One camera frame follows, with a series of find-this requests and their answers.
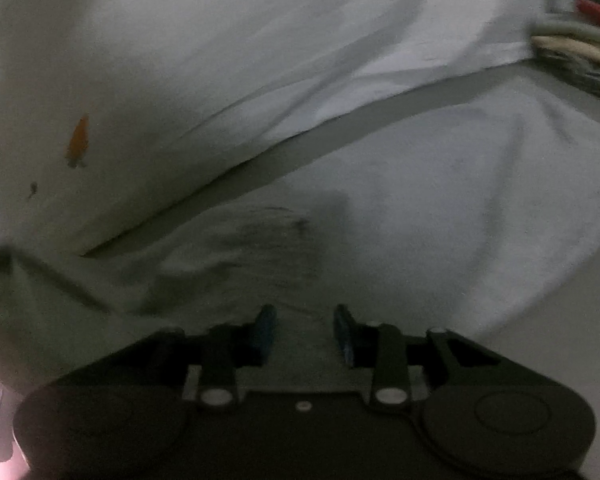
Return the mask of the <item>light grey shirt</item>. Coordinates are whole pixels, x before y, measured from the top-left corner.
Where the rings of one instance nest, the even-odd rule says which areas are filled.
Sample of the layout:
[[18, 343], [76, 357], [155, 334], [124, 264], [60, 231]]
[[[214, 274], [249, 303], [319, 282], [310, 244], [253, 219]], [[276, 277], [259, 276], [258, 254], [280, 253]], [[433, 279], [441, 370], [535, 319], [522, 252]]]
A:
[[12, 413], [50, 379], [163, 327], [202, 334], [277, 308], [244, 388], [362, 385], [332, 312], [481, 336], [600, 247], [600, 122], [523, 80], [388, 122], [102, 258], [0, 252], [0, 460]]

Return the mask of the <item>white carrot print backdrop sheet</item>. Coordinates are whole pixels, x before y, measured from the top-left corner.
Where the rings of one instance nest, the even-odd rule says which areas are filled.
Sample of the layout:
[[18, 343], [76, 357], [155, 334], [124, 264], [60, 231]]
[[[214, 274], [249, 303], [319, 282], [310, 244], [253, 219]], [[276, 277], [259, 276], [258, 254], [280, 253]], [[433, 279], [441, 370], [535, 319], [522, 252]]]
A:
[[88, 250], [368, 103], [517, 62], [546, 0], [0, 0], [0, 242]]

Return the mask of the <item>cream folded garment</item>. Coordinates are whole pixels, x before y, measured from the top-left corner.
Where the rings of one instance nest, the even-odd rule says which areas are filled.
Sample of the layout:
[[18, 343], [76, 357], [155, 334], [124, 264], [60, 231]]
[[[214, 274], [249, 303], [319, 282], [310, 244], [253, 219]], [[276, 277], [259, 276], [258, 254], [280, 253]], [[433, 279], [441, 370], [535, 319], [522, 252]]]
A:
[[533, 47], [563, 54], [572, 54], [600, 64], [600, 46], [564, 36], [532, 36]]

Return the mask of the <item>grey folded garment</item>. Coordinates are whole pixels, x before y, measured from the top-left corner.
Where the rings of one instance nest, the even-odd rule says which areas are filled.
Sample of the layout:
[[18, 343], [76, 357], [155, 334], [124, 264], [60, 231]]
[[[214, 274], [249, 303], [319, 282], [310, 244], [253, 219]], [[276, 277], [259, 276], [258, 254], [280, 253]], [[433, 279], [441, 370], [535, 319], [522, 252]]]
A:
[[547, 14], [537, 18], [530, 25], [530, 32], [533, 35], [573, 36], [600, 42], [599, 27], [559, 14]]

